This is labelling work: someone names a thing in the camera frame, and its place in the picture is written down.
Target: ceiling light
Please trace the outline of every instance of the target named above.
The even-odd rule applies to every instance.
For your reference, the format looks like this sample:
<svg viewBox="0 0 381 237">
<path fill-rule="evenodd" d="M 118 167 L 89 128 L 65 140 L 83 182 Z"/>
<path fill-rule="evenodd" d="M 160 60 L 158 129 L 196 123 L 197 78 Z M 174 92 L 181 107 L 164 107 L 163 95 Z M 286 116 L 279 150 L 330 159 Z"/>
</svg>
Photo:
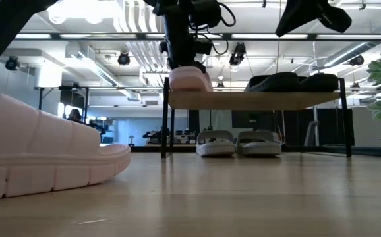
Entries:
<svg viewBox="0 0 381 237">
<path fill-rule="evenodd" d="M 80 39 L 80 38 L 87 38 L 89 37 L 89 34 L 61 34 L 60 38 L 62 39 Z"/>
<path fill-rule="evenodd" d="M 381 34 L 318 34 L 317 40 L 381 40 Z"/>
<path fill-rule="evenodd" d="M 148 39 L 158 39 L 158 40 L 164 40 L 165 34 L 146 34 L 145 36 Z"/>
<path fill-rule="evenodd" d="M 232 39 L 248 39 L 248 40 L 276 40 L 278 36 L 275 34 L 232 34 Z M 285 40 L 305 40 L 308 38 L 307 34 L 286 34 L 280 39 Z"/>
<path fill-rule="evenodd" d="M 89 105 L 88 107 L 92 107 L 92 108 L 110 108 L 110 107 L 114 107 L 114 105 Z"/>
<path fill-rule="evenodd" d="M 75 40 L 116 40 L 116 39 L 136 39 L 136 34 L 60 34 L 62 39 Z"/>
<path fill-rule="evenodd" d="M 203 35 L 205 35 L 206 37 L 208 37 L 208 39 L 222 39 L 223 38 L 223 35 L 216 35 L 216 34 L 207 34 L 207 33 L 204 33 L 204 32 L 198 32 L 198 38 L 205 38 Z"/>
<path fill-rule="evenodd" d="M 15 39 L 51 39 L 50 34 L 18 34 Z"/>
</svg>

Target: white slide sandal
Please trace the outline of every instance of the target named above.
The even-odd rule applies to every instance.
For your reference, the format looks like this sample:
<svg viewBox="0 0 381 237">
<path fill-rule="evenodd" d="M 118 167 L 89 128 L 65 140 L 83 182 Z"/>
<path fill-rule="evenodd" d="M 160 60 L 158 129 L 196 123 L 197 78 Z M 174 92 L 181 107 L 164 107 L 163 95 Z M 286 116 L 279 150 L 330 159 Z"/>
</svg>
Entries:
<svg viewBox="0 0 381 237">
<path fill-rule="evenodd" d="M 229 131 L 203 131 L 199 133 L 196 139 L 196 153 L 200 156 L 211 155 L 233 155 L 235 145 L 233 144 L 233 135 Z"/>
<path fill-rule="evenodd" d="M 96 129 L 0 95 L 0 198 L 96 184 L 130 161 L 127 145 L 100 147 Z"/>
<path fill-rule="evenodd" d="M 244 144 L 242 139 L 264 140 L 265 142 L 249 142 Z M 274 135 L 267 130 L 256 132 L 241 132 L 237 137 L 236 153 L 239 155 L 280 155 L 281 144 L 274 141 Z"/>
</svg>

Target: ceiling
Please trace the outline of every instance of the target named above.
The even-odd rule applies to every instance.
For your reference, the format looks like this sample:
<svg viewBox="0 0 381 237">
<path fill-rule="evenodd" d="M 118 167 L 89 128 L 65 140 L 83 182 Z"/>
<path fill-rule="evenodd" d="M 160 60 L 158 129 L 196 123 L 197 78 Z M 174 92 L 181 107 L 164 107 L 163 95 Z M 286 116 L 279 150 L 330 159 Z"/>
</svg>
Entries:
<svg viewBox="0 0 381 237">
<path fill-rule="evenodd" d="M 140 27 L 140 2 L 139 1 L 125 1 L 125 8 L 122 11 L 119 4 L 123 0 L 106 0 L 106 1 L 91 1 L 91 0 L 65 0 L 71 1 L 72 4 L 66 5 L 63 12 L 57 14 L 63 15 L 66 20 L 61 24 L 54 24 L 49 16 L 54 13 L 45 11 L 38 13 L 31 18 L 27 25 L 23 28 L 24 33 L 38 33 L 38 32 L 62 32 L 62 33 L 86 33 L 86 32 L 118 32 L 114 27 L 113 22 L 118 18 L 125 17 L 129 30 L 133 32 L 134 26 L 138 32 L 143 31 Z M 278 25 L 280 14 L 283 13 L 286 1 L 267 0 L 267 7 L 262 8 L 261 1 L 251 0 L 226 0 L 221 1 L 228 5 L 234 12 L 237 23 L 233 27 L 226 27 L 220 23 L 217 27 L 212 29 L 212 32 L 218 33 L 274 33 Z M 381 26 L 381 1 L 368 0 L 366 9 L 359 10 L 361 0 L 335 0 L 330 1 L 331 5 L 341 7 L 347 11 L 353 19 L 351 27 L 346 31 L 350 33 L 371 33 Z M 129 6 L 134 6 L 132 10 L 134 17 L 131 17 L 131 10 Z M 144 12 L 145 25 L 150 30 L 151 20 L 154 17 L 151 14 L 151 7 L 146 6 Z M 227 11 L 222 12 L 226 21 L 231 22 L 231 17 Z M 94 16 L 100 18 L 101 22 L 98 24 L 91 24 L 85 16 Z M 163 32 L 163 19 L 156 17 L 152 26 L 157 28 L 158 32 Z M 292 33 L 332 33 L 331 30 L 323 27 L 319 21 L 315 20 Z M 67 76 L 65 80 L 76 80 L 82 85 L 87 86 L 101 86 L 104 83 L 100 78 L 86 66 L 81 66 L 71 59 L 67 59 L 65 55 L 65 48 L 68 41 L 14 41 L 9 46 L 13 49 L 40 49 L 47 54 L 55 57 L 65 64 L 65 68 L 74 70 L 82 75 Z M 125 41 L 80 41 L 81 49 L 91 47 L 96 53 L 96 61 L 101 64 L 102 68 L 111 75 L 116 77 L 122 85 L 126 86 L 141 86 L 142 80 L 139 79 L 140 71 L 143 71 L 142 65 L 138 63 L 135 55 L 132 52 L 131 63 L 127 66 L 119 66 L 117 58 L 121 51 L 130 51 L 128 43 Z M 214 41 L 216 49 L 220 51 L 226 50 L 226 43 L 224 41 Z M 316 43 L 308 41 L 244 41 L 247 49 L 247 58 L 241 63 L 239 70 L 233 72 L 228 64 L 229 54 L 234 49 L 235 41 L 229 43 L 229 48 L 225 55 L 221 57 L 216 56 L 212 51 L 211 55 L 206 60 L 208 63 L 208 73 L 213 81 L 216 81 L 218 76 L 223 76 L 225 81 L 231 81 L 231 85 L 244 85 L 253 75 L 260 74 L 273 74 L 276 72 L 289 72 L 300 67 L 303 63 L 312 63 L 314 59 L 323 59 L 330 56 L 339 50 L 351 45 L 350 42 L 325 42 L 318 41 Z M 147 50 L 149 58 L 156 62 L 154 54 L 150 49 L 151 45 L 144 44 L 144 47 L 137 47 L 140 53 L 144 55 Z M 366 64 L 371 60 L 378 59 L 381 54 L 381 46 L 370 50 L 363 54 Z M 328 71 L 336 73 L 339 76 L 345 76 L 348 83 L 359 80 L 367 76 L 364 70 L 357 70 L 354 74 L 350 72 L 353 70 L 351 66 L 340 65 L 331 68 Z"/>
</svg>

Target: light fixture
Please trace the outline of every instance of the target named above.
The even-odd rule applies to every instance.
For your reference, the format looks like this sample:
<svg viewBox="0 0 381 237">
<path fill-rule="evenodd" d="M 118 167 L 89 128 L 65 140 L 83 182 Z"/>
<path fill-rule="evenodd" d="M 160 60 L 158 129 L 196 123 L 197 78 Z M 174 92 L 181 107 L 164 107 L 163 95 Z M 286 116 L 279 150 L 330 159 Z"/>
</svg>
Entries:
<svg viewBox="0 0 381 237">
<path fill-rule="evenodd" d="M 116 39 L 136 39 L 136 34 L 60 34 L 62 39 L 70 40 L 116 40 Z"/>
<path fill-rule="evenodd" d="M 223 35 L 222 34 L 219 34 L 219 35 L 216 35 L 216 34 L 209 34 L 209 33 L 205 33 L 205 32 L 198 32 L 198 38 L 205 38 L 203 36 L 203 34 L 208 37 L 208 39 L 222 39 Z"/>
<path fill-rule="evenodd" d="M 145 37 L 148 39 L 164 40 L 165 34 L 146 34 Z"/>
<path fill-rule="evenodd" d="M 50 6 L 47 11 L 53 24 L 62 24 L 68 17 L 85 18 L 90 24 L 99 24 L 103 14 L 107 15 L 107 11 L 98 11 L 101 6 L 101 1 L 98 0 L 68 0 L 57 2 Z"/>
<path fill-rule="evenodd" d="M 381 34 L 318 34 L 317 40 L 381 40 Z"/>
<path fill-rule="evenodd" d="M 50 34 L 18 34 L 15 39 L 31 39 L 31 40 L 41 40 L 41 39 L 51 39 Z"/>
<path fill-rule="evenodd" d="M 62 39 L 80 39 L 80 38 L 87 38 L 90 34 L 61 34 L 60 38 Z"/>
<path fill-rule="evenodd" d="M 278 36 L 275 34 L 232 34 L 232 39 L 246 39 L 246 40 L 277 40 Z M 286 34 L 280 39 L 285 40 L 305 40 L 308 34 Z"/>
</svg>

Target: metal leg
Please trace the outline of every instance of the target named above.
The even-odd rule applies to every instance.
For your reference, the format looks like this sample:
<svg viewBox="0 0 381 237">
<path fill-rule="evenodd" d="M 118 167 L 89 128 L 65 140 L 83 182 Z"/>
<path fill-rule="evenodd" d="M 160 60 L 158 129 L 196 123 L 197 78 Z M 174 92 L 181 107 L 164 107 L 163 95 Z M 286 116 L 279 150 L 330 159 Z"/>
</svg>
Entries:
<svg viewBox="0 0 381 237">
<path fill-rule="evenodd" d="M 346 146 L 346 157 L 351 157 L 351 128 L 349 120 L 349 111 L 347 110 L 347 100 L 346 100 L 346 87 L 344 78 L 339 79 L 340 82 L 340 97 L 341 97 L 341 108 L 343 111 L 343 127 L 344 127 L 344 138 Z"/>
<path fill-rule="evenodd" d="M 297 117 L 297 135 L 299 137 L 299 152 L 303 153 L 302 132 L 301 132 L 301 123 L 299 121 L 299 111 L 296 111 L 296 117 Z"/>
<path fill-rule="evenodd" d="M 318 122 L 318 107 L 314 106 L 314 121 Z M 315 146 L 320 146 L 320 131 L 319 131 L 319 125 L 315 126 Z"/>
<path fill-rule="evenodd" d="M 164 78 L 163 89 L 163 127 L 161 128 L 161 158 L 166 158 L 167 149 L 167 117 L 169 112 L 169 78 Z"/>
<path fill-rule="evenodd" d="M 85 95 L 85 106 L 84 106 L 84 120 L 83 122 L 86 122 L 86 117 L 88 116 L 88 102 L 90 100 L 90 88 L 86 88 L 86 95 Z"/>
<path fill-rule="evenodd" d="M 283 120 L 283 141 L 285 144 L 285 123 L 284 123 L 284 111 L 281 111 L 281 119 Z"/>
<path fill-rule="evenodd" d="M 173 153 L 173 144 L 175 142 L 175 110 L 171 109 L 170 118 L 170 152 Z"/>
<path fill-rule="evenodd" d="M 44 91 L 44 88 L 40 88 L 40 100 L 38 102 L 38 109 L 41 110 L 42 106 L 43 106 L 43 91 Z"/>
</svg>

